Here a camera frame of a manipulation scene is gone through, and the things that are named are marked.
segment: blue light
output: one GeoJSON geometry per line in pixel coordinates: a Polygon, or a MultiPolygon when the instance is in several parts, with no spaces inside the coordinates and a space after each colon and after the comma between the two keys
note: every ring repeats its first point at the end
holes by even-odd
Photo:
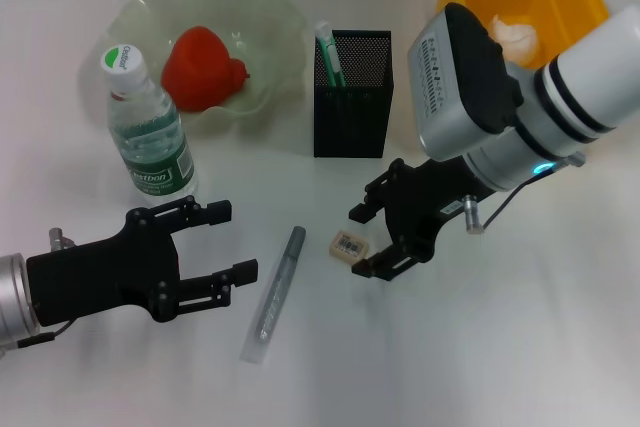
{"type": "Polygon", "coordinates": [[[533,169],[533,175],[541,174],[545,170],[549,170],[550,168],[552,168],[554,165],[556,165],[555,162],[546,162],[544,164],[540,164],[535,169],[533,169]]]}

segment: green marker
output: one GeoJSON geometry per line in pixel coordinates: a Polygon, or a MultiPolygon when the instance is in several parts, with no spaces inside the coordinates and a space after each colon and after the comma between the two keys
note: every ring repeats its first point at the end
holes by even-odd
{"type": "Polygon", "coordinates": [[[336,49],[336,40],[333,38],[331,25],[326,20],[316,24],[316,38],[320,42],[320,52],[322,59],[327,68],[327,78],[331,87],[346,87],[344,74],[340,67],[340,59],[338,58],[338,50],[336,49]]]}

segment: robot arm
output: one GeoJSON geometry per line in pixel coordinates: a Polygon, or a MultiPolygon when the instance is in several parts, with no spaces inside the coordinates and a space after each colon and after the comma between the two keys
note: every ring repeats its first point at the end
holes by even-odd
{"type": "Polygon", "coordinates": [[[431,260],[438,232],[462,212],[467,230],[481,233],[477,202],[494,192],[515,193],[584,163],[583,145],[640,107],[640,10],[628,7],[528,71],[504,62],[471,11],[448,4],[411,47],[409,70],[418,134],[431,160],[417,168],[394,161],[349,212],[367,223],[384,209],[393,241],[353,266],[365,277],[392,280],[431,260]]]}
{"type": "Polygon", "coordinates": [[[181,280],[171,234],[230,220],[229,201],[201,207],[189,196],[131,210],[124,228],[99,242],[74,246],[52,229],[52,252],[26,262],[20,254],[0,258],[0,348],[53,340],[53,334],[38,335],[39,327],[122,305],[142,307],[156,322],[229,306],[231,286],[255,282],[258,263],[181,280]]]}

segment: barcode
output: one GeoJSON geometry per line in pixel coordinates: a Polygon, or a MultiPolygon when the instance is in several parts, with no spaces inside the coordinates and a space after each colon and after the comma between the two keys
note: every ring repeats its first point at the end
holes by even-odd
{"type": "Polygon", "coordinates": [[[353,255],[357,257],[362,252],[364,248],[364,244],[361,242],[356,242],[352,240],[350,237],[343,235],[340,237],[340,240],[336,243],[336,248],[343,252],[346,252],[349,255],[353,255]]]}
{"type": "Polygon", "coordinates": [[[191,159],[191,152],[189,152],[189,146],[185,145],[182,154],[178,157],[178,168],[180,169],[180,175],[185,178],[191,169],[193,169],[193,159],[191,159]]]}

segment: tabletop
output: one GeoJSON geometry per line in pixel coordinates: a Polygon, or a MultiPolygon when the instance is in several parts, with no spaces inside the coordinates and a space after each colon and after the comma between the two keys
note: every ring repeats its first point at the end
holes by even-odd
{"type": "MultiPolygon", "coordinates": [[[[0,0],[0,252],[117,232],[139,199],[104,117],[100,34],[129,0],[0,0]]],[[[292,0],[309,24],[390,30],[395,91],[383,159],[314,159],[307,70],[258,116],[224,113],[187,136],[202,203],[230,223],[175,236],[183,277],[256,258],[226,309],[157,324],[123,307],[0,362],[3,425],[637,426],[640,421],[640,121],[525,189],[479,238],[456,218],[434,259],[391,283],[330,257],[346,229],[388,242],[382,216],[350,222],[364,186],[415,135],[406,52],[436,0],[292,0]],[[291,229],[307,229],[262,365],[239,360],[291,229]]],[[[612,11],[640,0],[606,0],[612,11]]],[[[504,195],[480,206],[486,218],[504,195]]]]}

